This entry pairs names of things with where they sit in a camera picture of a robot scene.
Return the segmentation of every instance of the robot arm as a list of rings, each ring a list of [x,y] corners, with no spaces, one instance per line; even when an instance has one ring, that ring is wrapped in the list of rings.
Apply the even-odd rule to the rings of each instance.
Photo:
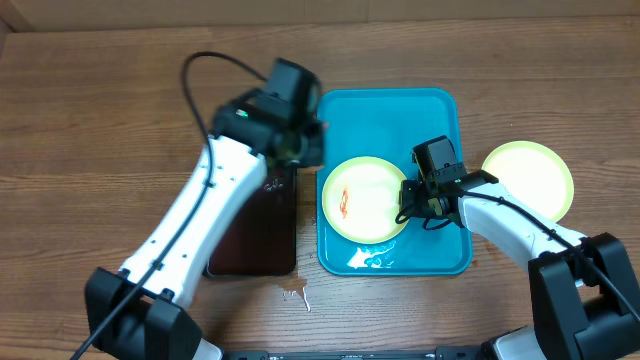
[[[396,221],[419,217],[426,227],[430,219],[446,219],[529,273],[534,328],[494,339],[485,347],[489,358],[616,359],[640,350],[640,323],[629,309],[640,308],[640,288],[618,239],[566,229],[515,199],[491,174],[467,174],[446,137],[414,147],[413,159],[420,180],[403,181]],[[576,289],[582,285],[599,286],[600,297],[583,303]]]
[[[89,328],[92,333],[103,329],[95,347],[121,359],[222,357],[202,339],[186,309],[209,256],[268,169],[322,164],[323,126],[315,118],[319,96],[315,75],[278,59],[264,89],[217,110],[207,137],[212,163],[205,147],[189,182],[147,241],[118,274],[98,268],[87,282]],[[149,276],[150,269],[155,271]],[[140,291],[132,301],[115,313],[136,288]]]
[[[171,292],[172,302],[185,309],[191,305],[202,269],[229,223],[267,175],[265,157],[251,155],[247,145],[220,136],[210,137],[209,146],[213,148],[216,167],[211,183],[207,179],[209,159],[204,149],[189,182],[160,225],[120,267],[121,273],[128,274],[128,281],[140,281],[194,207],[202,187],[209,186],[189,226],[162,261],[162,268],[143,285],[144,290],[156,295]]]
[[[473,192],[504,198],[520,206],[573,246],[579,246],[580,239],[586,238],[577,231],[564,228],[537,214],[511,195],[502,184],[480,185],[473,188]],[[458,200],[458,211],[462,226],[491,241],[524,271],[527,271],[529,260],[537,259],[542,253],[560,253],[566,250],[515,210],[496,202],[463,196]]]

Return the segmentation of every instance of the wire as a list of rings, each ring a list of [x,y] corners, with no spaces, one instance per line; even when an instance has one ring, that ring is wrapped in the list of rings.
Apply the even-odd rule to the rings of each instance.
[[[434,231],[434,230],[442,229],[443,227],[451,224],[452,221],[451,220],[447,220],[445,222],[442,222],[442,223],[440,223],[440,224],[438,224],[436,226],[432,226],[432,227],[427,227],[427,223],[428,222],[429,222],[429,220],[425,220],[424,223],[422,223],[422,228],[427,230],[427,231]]]
[[[411,219],[411,216],[407,216],[407,213],[409,212],[409,210],[413,209],[413,207],[414,207],[413,203],[403,207],[402,210],[400,210],[400,212],[398,213],[398,215],[396,215],[396,224],[400,225],[409,221],[409,219]]]
[[[87,339],[82,343],[82,345],[80,345],[80,347],[78,348],[78,350],[76,350],[76,352],[73,354],[73,356],[71,357],[70,360],[80,359],[82,354],[84,354],[84,352],[87,351],[89,346],[91,346],[91,344],[93,344],[93,342],[109,326],[109,324],[111,324],[113,322],[113,320],[116,318],[116,316],[118,316],[120,314],[122,309],[124,309],[127,305],[129,305],[131,300],[133,300],[135,297],[137,297],[139,295],[139,292],[142,289],[142,286],[147,282],[147,280],[149,280],[149,278],[151,278],[151,275],[153,275],[153,273],[158,268],[160,268],[160,266],[162,265],[162,260],[167,256],[169,251],[171,251],[171,248],[173,247],[173,245],[178,241],[178,239],[180,238],[180,235],[182,235],[184,230],[187,228],[187,226],[191,222],[191,219],[195,215],[196,211],[198,211],[198,208],[202,204],[202,201],[204,200],[204,197],[207,194],[207,191],[209,190],[208,184],[211,183],[211,180],[213,178],[213,149],[211,148],[211,144],[209,143],[208,132],[207,132],[205,126],[204,126],[204,122],[202,121],[202,117],[200,116],[200,113],[198,112],[198,108],[196,107],[195,101],[193,99],[193,95],[191,94],[191,88],[189,87],[189,79],[188,79],[189,66],[191,65],[193,60],[195,60],[197,58],[200,58],[200,57],[217,57],[217,58],[228,60],[228,61],[238,65],[242,69],[248,71],[249,73],[251,73],[252,75],[257,77],[258,79],[260,79],[262,81],[266,81],[266,78],[264,76],[262,76],[259,72],[257,72],[256,70],[252,69],[248,65],[244,64],[240,60],[237,60],[237,59],[235,59],[235,58],[233,58],[233,57],[231,57],[229,55],[225,55],[225,54],[221,54],[221,53],[217,53],[217,52],[213,52],[213,51],[201,51],[201,52],[197,52],[195,54],[190,55],[189,57],[187,57],[184,60],[184,62],[182,63],[182,71],[180,72],[180,80],[181,80],[181,85],[182,85],[182,91],[184,93],[185,99],[187,100],[187,103],[189,105],[191,113],[193,114],[193,117],[196,119],[198,127],[200,128],[200,132],[202,133],[202,136],[204,137],[204,143],[205,143],[205,146],[207,147],[207,150],[208,150],[207,154],[208,154],[208,158],[209,158],[209,167],[207,169],[207,176],[206,176],[206,179],[207,179],[207,183],[206,184],[207,185],[202,187],[202,191],[200,191],[200,195],[198,196],[198,199],[196,200],[196,202],[193,205],[193,207],[191,208],[191,211],[189,211],[189,214],[184,219],[184,221],[182,222],[182,224],[180,225],[180,227],[178,228],[176,233],[173,235],[171,240],[169,240],[169,242],[164,247],[164,249],[162,249],[162,252],[160,253],[160,255],[158,255],[158,257],[153,261],[153,263],[151,264],[151,266],[149,267],[147,272],[142,276],[142,278],[140,278],[140,280],[133,287],[133,289],[131,289],[131,291],[129,291],[127,293],[127,295],[124,298],[122,298],[122,300],[120,300],[118,305],[116,305],[116,307],[114,307],[113,310],[111,310],[109,315],[107,315],[102,320],[102,322],[98,325],[98,327],[96,327],[95,331],[93,333],[91,333],[89,335],[89,337],[87,337]]]
[[[506,205],[511,209],[515,210],[517,213],[522,215],[527,220],[529,220],[531,223],[537,226],[540,230],[542,230],[547,235],[549,235],[550,238],[554,239],[555,241],[560,243],[562,246],[566,247],[567,250],[569,250],[576,257],[578,257],[580,261],[582,261],[591,271],[593,271],[593,273],[596,275],[598,280],[600,280],[607,289],[609,289],[613,294],[615,294],[615,296],[618,299],[620,299],[620,301],[622,301],[622,303],[629,309],[631,316],[638,323],[640,323],[640,315],[638,315],[638,311],[631,305],[629,300],[620,292],[620,290],[618,290],[618,288],[611,282],[609,277],[605,275],[591,260],[589,260],[585,255],[583,255],[582,252],[578,250],[578,248],[576,248],[570,242],[568,242],[567,240],[563,239],[560,235],[558,235],[555,232],[555,230],[548,228],[545,224],[543,224],[540,220],[538,220],[535,216],[533,216],[531,213],[529,213],[525,209],[501,197],[495,197],[491,195],[475,193],[470,191],[438,194],[438,197],[463,197],[463,196],[470,196],[470,197],[485,199],[485,200],[497,202],[498,204],[501,204],[501,205]]]
[[[204,121],[202,121],[202,117],[200,116],[200,112],[198,112],[198,108],[196,107],[196,102],[193,99],[193,94],[191,93],[191,87],[189,86],[189,66],[191,65],[191,63],[198,58],[201,57],[216,57],[216,58],[220,58],[220,59],[224,59],[227,61],[230,61],[231,63],[239,66],[240,68],[242,68],[243,70],[247,71],[248,73],[250,73],[251,75],[255,76],[256,78],[258,78],[258,80],[262,80],[262,81],[267,81],[267,78],[264,77],[262,74],[260,74],[258,71],[256,71],[255,69],[253,69],[252,67],[250,67],[249,65],[243,63],[242,61],[226,55],[226,54],[222,54],[219,52],[215,52],[215,51],[200,51],[194,54],[189,55],[189,57],[187,57],[184,62],[182,63],[182,71],[180,72],[180,82],[182,84],[182,92],[184,94],[184,98],[185,100],[187,100],[187,104],[189,105],[189,108],[191,109],[191,113],[193,114],[193,117],[196,119],[196,122],[198,123],[198,127],[200,128],[200,132],[202,133],[202,136],[204,137],[204,142],[205,144],[209,143],[208,140],[208,132],[206,127],[204,126]]]

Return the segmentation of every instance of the wood grain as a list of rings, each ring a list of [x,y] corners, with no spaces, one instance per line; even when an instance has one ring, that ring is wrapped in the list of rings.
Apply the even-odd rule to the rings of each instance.
[[[173,202],[200,148],[178,86],[182,59],[199,50],[263,72],[282,56],[326,89],[447,90],[469,168],[511,140],[550,146],[575,180],[562,223],[617,235],[638,270],[638,44],[637,17],[11,34],[0,58],[0,358],[68,358],[88,332],[88,276],[117,269]],[[198,62],[192,79],[204,114],[256,85],[220,61]],[[190,313],[208,340],[425,349],[531,323],[527,276],[480,238],[475,266],[455,278],[329,274],[314,180],[300,178],[296,275],[201,282]],[[311,312],[281,287],[305,282]]]
[[[18,32],[640,15],[638,0],[0,0]]]

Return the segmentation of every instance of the orange food item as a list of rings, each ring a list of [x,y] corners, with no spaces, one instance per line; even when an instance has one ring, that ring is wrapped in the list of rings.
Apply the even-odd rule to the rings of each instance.
[[[340,201],[340,212],[342,213],[343,219],[347,218],[347,201],[349,201],[349,192],[345,187],[344,190],[342,190],[342,200]]]

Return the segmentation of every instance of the yellow plate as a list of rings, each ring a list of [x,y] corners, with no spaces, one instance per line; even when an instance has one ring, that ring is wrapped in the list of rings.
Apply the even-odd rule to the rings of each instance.
[[[322,211],[331,227],[348,240],[377,244],[406,225],[395,223],[400,183],[406,177],[392,163],[363,156],[338,165],[322,188]]]
[[[573,178],[567,164],[546,146],[514,141],[487,156],[482,169],[525,205],[557,222],[571,207]]]

